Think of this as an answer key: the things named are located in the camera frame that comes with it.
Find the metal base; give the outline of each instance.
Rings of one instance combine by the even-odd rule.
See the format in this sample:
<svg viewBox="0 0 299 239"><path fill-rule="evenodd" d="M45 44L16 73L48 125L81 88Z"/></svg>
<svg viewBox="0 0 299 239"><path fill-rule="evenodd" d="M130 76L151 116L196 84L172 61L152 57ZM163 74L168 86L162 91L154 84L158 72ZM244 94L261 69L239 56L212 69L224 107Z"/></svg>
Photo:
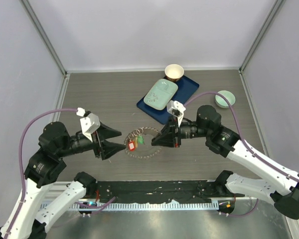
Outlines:
<svg viewBox="0 0 299 239"><path fill-rule="evenodd" d="M255 200L236 203L234 213L242 214L252 208ZM55 223L62 224L52 228L47 239L292 238L285 217L263 202L244 218L221 216L216 211L102 212L90 218L67 212Z"/></svg>

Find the metal frame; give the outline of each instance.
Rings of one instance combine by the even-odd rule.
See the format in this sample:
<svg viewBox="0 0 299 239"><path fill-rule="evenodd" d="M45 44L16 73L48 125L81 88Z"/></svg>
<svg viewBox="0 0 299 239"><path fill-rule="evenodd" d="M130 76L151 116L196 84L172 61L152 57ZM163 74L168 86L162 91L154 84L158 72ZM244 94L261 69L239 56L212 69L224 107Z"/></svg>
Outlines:
<svg viewBox="0 0 299 239"><path fill-rule="evenodd" d="M249 52L247 53L247 56L245 58L245 60L243 61L242 66L239 69L239 74L240 74L240 78L242 80L246 95L247 95L247 99L249 102L249 106L256 124L256 128L259 134L259 138L261 141L261 144L263 146L264 149L264 153L266 156L270 157L270 155L272 155L272 153L270 152L270 149L267 148L266 146L266 142L267 140L264 137L264 134L262 133L258 118L257 118L257 112L254 108L253 105L253 101L252 101L252 97L251 97L251 93L248 87L248 84L245 80L245 74L244 74L244 70L246 69L248 63L250 62L251 58L253 57L254 53L256 52L258 46L260 45L261 41L264 39L264 36L266 35L266 33L268 32L271 24L273 23L275 17L277 16L277 14L279 13L279 11L281 10L281 8L283 7L284 3L286 2L286 0L276 0L276 2L274 3L271 11L269 12L263 26L261 27L261 30L259 31L256 39L254 40ZM293 239L299 239L299 221L298 220L292 220L290 218L286 218L287 220L287 224L289 226L290 232L292 234Z"/></svg>
<svg viewBox="0 0 299 239"><path fill-rule="evenodd" d="M106 72L142 72L164 71L165 68L138 68L138 69L103 69L103 70L69 70L67 73L106 73ZM239 70L240 67L184 67L185 71L209 71L209 70Z"/></svg>
<svg viewBox="0 0 299 239"><path fill-rule="evenodd" d="M276 15L282 8L283 4L285 3L286 0L276 0L274 3L272 9L270 10L264 24L262 25L256 39L254 40L249 52L247 53L247 56L245 60L243 61L242 66L240 67L240 71L243 72L246 69L246 66L248 65L250 59L254 55L256 49L258 48L260 42L263 40L265 34L267 33L269 27L271 26L273 20L275 19Z"/></svg>
<svg viewBox="0 0 299 239"><path fill-rule="evenodd" d="M60 88L58 100L57 100L56 105L55 105L55 109L62 108L63 101L64 101L64 98L65 98L66 88L68 87L68 84L69 84L69 79L70 79L70 74L67 74L64 77L63 81L62 81L62 85L61 85L61 88ZM54 113L53 116L52 116L51 121L52 122L58 121L59 118L60 118L60 114L61 114L61 112Z"/></svg>
<svg viewBox="0 0 299 239"><path fill-rule="evenodd" d="M28 14L30 20L32 21L32 23L35 27L35 29L37 30L38 34L40 35L40 37L41 37L42 41L44 42L46 48L50 52L53 60L55 61L56 65L58 66L58 68L61 71L62 75L65 77L66 74L67 74L66 70L65 70L64 66L62 65L62 62L61 62L60 58L56 54L56 51L54 50L48 36L46 35L39 19L37 18L32 6L31 6L31 4L29 3L28 0L19 0L19 1L22 4L22 6L24 7L24 10Z"/></svg>

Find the white wall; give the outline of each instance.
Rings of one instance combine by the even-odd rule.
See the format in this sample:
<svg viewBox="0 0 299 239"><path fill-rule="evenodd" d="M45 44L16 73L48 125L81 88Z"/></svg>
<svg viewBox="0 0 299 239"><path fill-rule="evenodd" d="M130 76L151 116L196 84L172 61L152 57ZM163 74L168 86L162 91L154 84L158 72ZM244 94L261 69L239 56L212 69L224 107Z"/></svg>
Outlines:
<svg viewBox="0 0 299 239"><path fill-rule="evenodd" d="M30 0L67 70L239 67L275 0Z"/></svg>
<svg viewBox="0 0 299 239"><path fill-rule="evenodd" d="M17 0L0 1L0 227L21 190L18 144L26 124L55 107L62 75ZM30 129L23 161L38 150L49 118Z"/></svg>
<svg viewBox="0 0 299 239"><path fill-rule="evenodd" d="M299 172L299 0L286 1L245 76L270 155Z"/></svg>

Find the green tag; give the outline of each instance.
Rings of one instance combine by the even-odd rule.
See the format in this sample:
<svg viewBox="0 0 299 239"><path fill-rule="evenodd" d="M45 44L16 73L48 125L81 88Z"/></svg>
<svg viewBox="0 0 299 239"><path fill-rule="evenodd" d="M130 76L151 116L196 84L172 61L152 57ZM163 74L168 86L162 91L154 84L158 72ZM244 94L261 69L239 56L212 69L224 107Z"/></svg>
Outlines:
<svg viewBox="0 0 299 239"><path fill-rule="evenodd" d="M138 136L138 143L144 144L144 139L141 135Z"/></svg>

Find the red tag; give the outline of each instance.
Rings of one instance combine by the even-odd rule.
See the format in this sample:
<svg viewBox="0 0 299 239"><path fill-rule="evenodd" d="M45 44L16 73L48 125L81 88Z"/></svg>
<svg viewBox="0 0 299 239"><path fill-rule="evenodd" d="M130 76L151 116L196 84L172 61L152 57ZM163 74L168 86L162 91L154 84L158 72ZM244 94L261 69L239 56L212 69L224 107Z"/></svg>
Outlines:
<svg viewBox="0 0 299 239"><path fill-rule="evenodd" d="M136 149L134 141L129 142L129 150L134 151Z"/></svg>

